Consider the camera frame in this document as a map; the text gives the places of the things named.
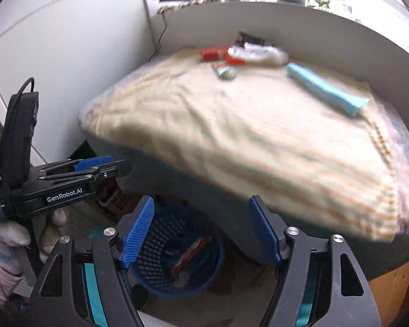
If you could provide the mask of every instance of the striped blanket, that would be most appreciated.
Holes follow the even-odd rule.
[[[349,118],[284,67],[245,65],[222,81],[197,49],[185,49],[107,97],[88,128],[241,198],[259,194],[272,211],[391,241],[397,183],[368,84],[297,63],[370,102]]]

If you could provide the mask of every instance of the silver screw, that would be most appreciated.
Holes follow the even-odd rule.
[[[295,228],[295,227],[293,227],[293,226],[289,226],[288,229],[287,229],[287,231],[288,231],[288,233],[289,233],[290,235],[292,235],[292,236],[297,236],[298,233],[299,233],[298,228]]]
[[[62,237],[59,239],[59,242],[60,242],[60,243],[68,243],[68,242],[70,242],[70,236],[68,236],[68,235],[62,236]]]
[[[335,234],[333,235],[333,240],[338,243],[344,242],[344,238],[341,235]]]
[[[105,228],[103,231],[103,235],[105,236],[112,236],[115,234],[115,229],[114,228]]]

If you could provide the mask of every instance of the blue plastic basket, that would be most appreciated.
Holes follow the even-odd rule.
[[[204,234],[211,234],[212,240],[184,267],[190,275],[186,285],[179,287],[171,270],[186,249]],[[130,269],[148,291],[160,297],[191,296],[210,284],[223,260],[221,236],[208,218],[189,207],[169,206],[156,211]]]

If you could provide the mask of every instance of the white glove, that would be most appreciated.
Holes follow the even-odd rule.
[[[46,226],[39,239],[40,259],[48,255],[60,238],[59,227],[66,222],[63,209],[57,209],[47,216]],[[31,242],[29,231],[12,220],[0,220],[0,306],[4,306],[15,287],[23,278],[20,263],[13,254],[12,247],[28,246]]]

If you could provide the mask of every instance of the black wire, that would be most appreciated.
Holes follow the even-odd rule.
[[[27,79],[24,82],[23,86],[21,86],[21,88],[18,90],[17,94],[15,95],[13,103],[9,106],[8,111],[6,112],[5,124],[3,125],[2,135],[0,136],[0,149],[2,148],[3,139],[5,138],[5,136],[7,134],[7,131],[9,129],[9,127],[11,126],[13,114],[14,114],[15,109],[16,109],[16,105],[18,104],[18,101],[20,100],[20,97],[23,94],[23,91],[26,89],[26,87],[29,84],[31,84],[31,92],[34,91],[35,79],[33,77],[31,77],[31,78]],[[2,156],[1,156],[1,151],[0,151],[0,182],[1,182],[1,167],[2,167]]]
[[[167,30],[167,27],[168,27],[168,25],[167,25],[167,20],[165,19],[165,12],[164,12],[164,11],[162,11],[162,20],[164,21],[164,26],[165,26],[165,28],[164,28],[164,30],[162,31],[162,34],[160,35],[159,40],[157,41],[157,45],[158,45],[157,50],[156,50],[156,51],[153,53],[153,55],[150,57],[149,61],[152,60],[153,57],[154,57],[154,56],[161,50],[161,48],[162,48],[162,46],[160,45],[160,40],[162,39],[162,36],[164,35],[164,33],[165,33],[165,31]]]

